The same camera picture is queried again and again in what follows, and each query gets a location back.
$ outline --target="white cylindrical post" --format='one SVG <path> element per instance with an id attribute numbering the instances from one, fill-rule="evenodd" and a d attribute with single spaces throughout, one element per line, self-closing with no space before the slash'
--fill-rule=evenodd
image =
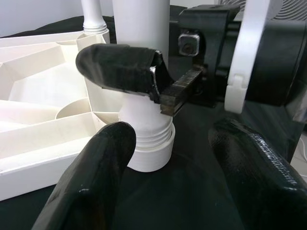
<path id="1" fill-rule="evenodd" d="M 168 62 L 169 0 L 113 0 L 118 44 L 160 50 Z M 156 171 L 171 157 L 175 128 L 149 97 L 126 94 L 119 119 L 134 128 L 135 152 L 128 164 L 140 172 Z"/>
<path id="2" fill-rule="evenodd" d="M 99 0 L 81 0 L 84 14 L 83 29 L 87 35 L 98 35 L 108 31 L 102 18 Z"/>
<path id="3" fill-rule="evenodd" d="M 169 0 L 113 0 L 118 44 L 158 49 L 168 65 Z"/>

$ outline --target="white cable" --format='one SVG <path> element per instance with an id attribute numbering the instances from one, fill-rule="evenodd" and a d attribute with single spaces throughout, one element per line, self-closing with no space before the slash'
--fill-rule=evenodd
<path id="1" fill-rule="evenodd" d="M 305 143 L 304 143 L 302 138 L 299 138 L 299 140 L 302 141 L 302 143 L 303 143 L 303 157 L 305 158 L 305 161 L 307 163 L 307 156 L 306 156 L 306 151 L 305 151 Z"/>

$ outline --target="black cloth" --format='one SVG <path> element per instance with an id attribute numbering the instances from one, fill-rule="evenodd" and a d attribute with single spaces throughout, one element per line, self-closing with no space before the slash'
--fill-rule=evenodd
<path id="1" fill-rule="evenodd" d="M 82 23 L 82 17 L 75 17 L 18 35 L 80 31 Z M 114 22 L 107 25 L 114 42 Z M 175 80 L 190 67 L 190 58 L 169 57 L 169 72 Z M 261 133 L 288 160 L 304 127 L 292 122 L 284 108 L 247 102 L 242 115 L 234 115 L 225 112 L 222 103 L 214 109 L 187 103 L 174 117 L 176 137 L 169 163 L 151 173 L 124 171 L 114 230 L 244 229 L 208 142 L 208 130 L 225 117 Z M 0 202 L 0 228 L 29 230 L 53 188 Z"/>

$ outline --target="white plastic bracket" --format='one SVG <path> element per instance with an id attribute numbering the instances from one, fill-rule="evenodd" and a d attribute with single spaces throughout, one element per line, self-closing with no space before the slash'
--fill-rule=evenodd
<path id="1" fill-rule="evenodd" d="M 225 110 L 242 113 L 271 0 L 247 0 L 232 59 Z"/>

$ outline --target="white plastic tray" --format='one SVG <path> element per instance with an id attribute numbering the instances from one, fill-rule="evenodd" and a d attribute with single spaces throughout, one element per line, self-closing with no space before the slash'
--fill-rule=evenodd
<path id="1" fill-rule="evenodd" d="M 82 48 L 106 37 L 0 39 L 0 200 L 56 184 L 89 139 L 118 120 L 122 93 L 102 90 L 75 66 Z"/>

